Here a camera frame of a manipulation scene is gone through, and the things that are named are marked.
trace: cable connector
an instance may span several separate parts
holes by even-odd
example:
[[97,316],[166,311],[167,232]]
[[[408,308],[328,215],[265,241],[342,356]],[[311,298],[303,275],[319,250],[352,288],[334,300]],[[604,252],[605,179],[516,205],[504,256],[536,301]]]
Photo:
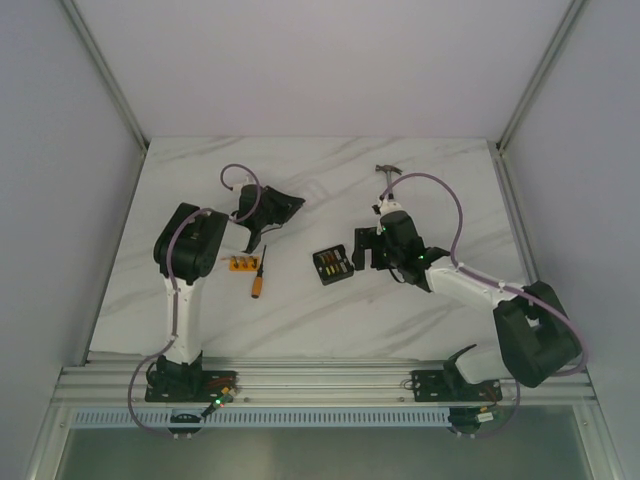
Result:
[[476,421],[478,423],[490,422],[492,420],[493,420],[493,413],[491,412],[479,413],[478,415],[476,415]]

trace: marble surface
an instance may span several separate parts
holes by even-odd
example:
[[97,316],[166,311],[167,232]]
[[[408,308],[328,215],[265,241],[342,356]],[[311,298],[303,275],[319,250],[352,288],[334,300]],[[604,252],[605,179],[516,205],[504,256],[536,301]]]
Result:
[[[252,168],[264,185],[304,197],[305,206],[268,244],[262,297],[250,298],[253,274],[231,273],[219,261],[204,287],[201,335],[210,356],[402,357],[443,359],[479,341],[497,342],[490,312],[365,270],[324,287],[311,254],[345,244],[353,230],[373,226],[371,205],[385,188],[376,164],[440,176],[458,193],[465,214],[459,258],[507,281],[522,281],[507,214],[487,144],[482,139],[154,138],[91,349],[149,354],[166,339],[162,278],[153,245],[184,201],[230,213],[237,194],[222,188],[228,163]],[[244,179],[227,172],[228,182]],[[427,245],[449,248],[456,210],[447,193],[410,179],[396,198]]]

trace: black mounting plate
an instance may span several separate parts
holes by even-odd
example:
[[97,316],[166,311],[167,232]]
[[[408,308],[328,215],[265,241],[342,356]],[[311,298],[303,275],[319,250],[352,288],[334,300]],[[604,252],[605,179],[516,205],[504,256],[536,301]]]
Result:
[[[144,396],[145,402],[149,403],[211,403],[217,397],[222,396],[222,389],[225,386],[236,384],[237,372],[232,370],[205,370],[202,372],[202,382],[198,392],[190,397],[184,395],[184,393],[171,393],[162,386],[152,387],[147,385],[147,391]],[[222,385],[216,385],[209,387],[209,383],[220,378],[230,377],[229,382],[225,382]]]
[[411,372],[411,387],[416,403],[441,402],[499,402],[502,400],[500,382],[489,380],[469,385],[454,392],[444,379],[444,370],[414,370]]

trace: ventilation grille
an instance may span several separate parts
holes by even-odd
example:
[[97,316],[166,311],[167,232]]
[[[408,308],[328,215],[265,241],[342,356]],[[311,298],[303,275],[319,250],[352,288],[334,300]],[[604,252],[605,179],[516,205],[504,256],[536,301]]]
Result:
[[[202,410],[143,408],[137,414],[150,427],[169,427],[171,416]],[[448,408],[228,408],[202,427],[446,427]],[[182,427],[190,424],[178,424]],[[126,408],[81,408],[71,428],[135,427]]]

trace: screwdriver bit set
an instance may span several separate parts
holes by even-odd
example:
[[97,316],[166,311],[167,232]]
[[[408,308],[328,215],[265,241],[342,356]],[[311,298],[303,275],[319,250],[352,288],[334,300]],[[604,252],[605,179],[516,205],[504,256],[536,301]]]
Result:
[[312,258],[320,280],[325,286],[353,276],[353,266],[347,259],[344,245],[336,245],[316,252]]

